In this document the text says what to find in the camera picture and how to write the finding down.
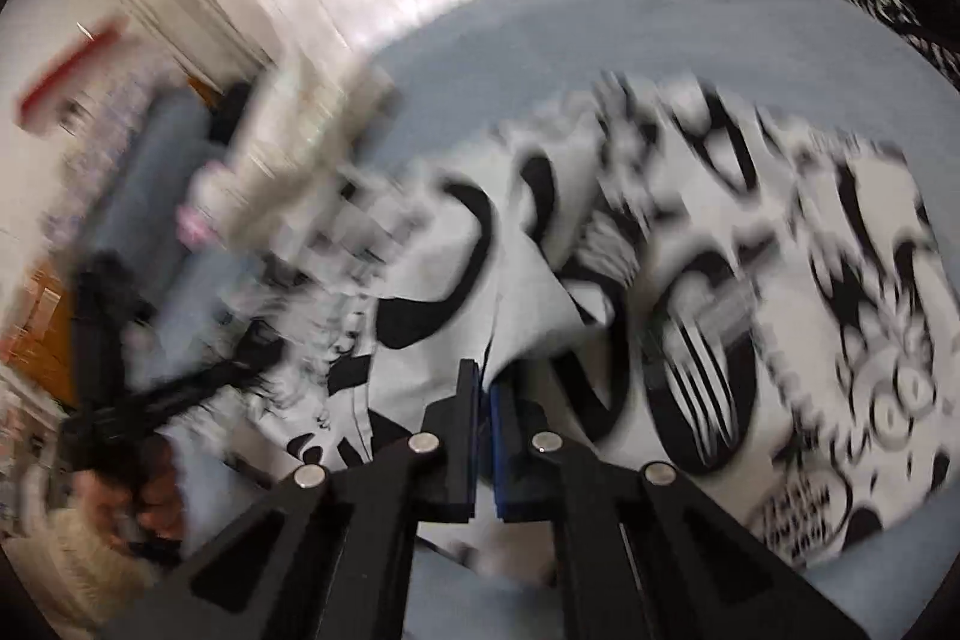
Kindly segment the left hand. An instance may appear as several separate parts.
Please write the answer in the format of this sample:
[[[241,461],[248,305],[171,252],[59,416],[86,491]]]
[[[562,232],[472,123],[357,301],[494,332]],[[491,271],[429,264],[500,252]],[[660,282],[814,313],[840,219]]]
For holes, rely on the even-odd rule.
[[[94,470],[71,475],[71,498],[83,520],[122,554],[130,549],[121,535],[121,516],[133,516],[142,530],[164,541],[179,544],[184,539],[184,499],[171,443],[162,435],[153,435],[146,444],[146,456],[148,477],[135,489]]]

